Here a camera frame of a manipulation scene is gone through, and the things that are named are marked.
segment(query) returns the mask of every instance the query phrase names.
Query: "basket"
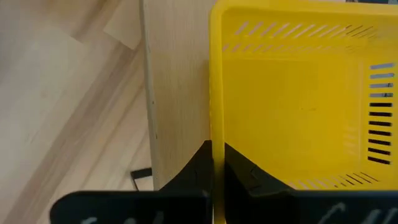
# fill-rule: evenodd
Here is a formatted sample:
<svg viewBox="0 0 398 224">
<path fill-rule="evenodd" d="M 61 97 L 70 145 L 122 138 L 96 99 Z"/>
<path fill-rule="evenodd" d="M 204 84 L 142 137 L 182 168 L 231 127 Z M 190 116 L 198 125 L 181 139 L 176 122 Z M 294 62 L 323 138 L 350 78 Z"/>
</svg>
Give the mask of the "basket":
<svg viewBox="0 0 398 224">
<path fill-rule="evenodd" d="M 211 138 L 296 190 L 395 190 L 398 7 L 229 0 L 210 21 Z"/>
</svg>

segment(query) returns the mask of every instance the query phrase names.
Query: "floor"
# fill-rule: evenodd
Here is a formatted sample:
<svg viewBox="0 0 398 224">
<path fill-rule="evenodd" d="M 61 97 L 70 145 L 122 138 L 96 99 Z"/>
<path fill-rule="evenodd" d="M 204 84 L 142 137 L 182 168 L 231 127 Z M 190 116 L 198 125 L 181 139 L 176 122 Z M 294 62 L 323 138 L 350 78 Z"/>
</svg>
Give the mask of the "floor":
<svg viewBox="0 0 398 224">
<path fill-rule="evenodd" d="M 0 0 L 0 223 L 134 190 L 129 171 L 150 167 L 143 59 L 138 0 Z"/>
</svg>

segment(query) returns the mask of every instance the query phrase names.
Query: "wooden floor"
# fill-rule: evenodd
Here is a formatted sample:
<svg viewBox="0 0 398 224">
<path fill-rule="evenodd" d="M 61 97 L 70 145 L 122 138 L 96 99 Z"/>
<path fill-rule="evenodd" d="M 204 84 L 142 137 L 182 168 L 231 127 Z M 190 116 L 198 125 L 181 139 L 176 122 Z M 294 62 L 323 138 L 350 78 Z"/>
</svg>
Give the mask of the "wooden floor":
<svg viewBox="0 0 398 224">
<path fill-rule="evenodd" d="M 138 0 L 0 0 L 0 223 L 133 190 L 150 167 L 143 59 Z"/>
</svg>

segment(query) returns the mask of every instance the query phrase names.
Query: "yellow plastic basket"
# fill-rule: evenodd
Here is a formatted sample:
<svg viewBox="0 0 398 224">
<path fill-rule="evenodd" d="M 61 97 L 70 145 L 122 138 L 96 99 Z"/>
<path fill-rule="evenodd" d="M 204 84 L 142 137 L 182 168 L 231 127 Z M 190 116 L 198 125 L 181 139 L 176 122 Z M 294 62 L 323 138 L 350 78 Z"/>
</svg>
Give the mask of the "yellow plastic basket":
<svg viewBox="0 0 398 224">
<path fill-rule="evenodd" d="M 398 7 L 228 0 L 210 21 L 211 138 L 297 190 L 398 189 Z"/>
</svg>

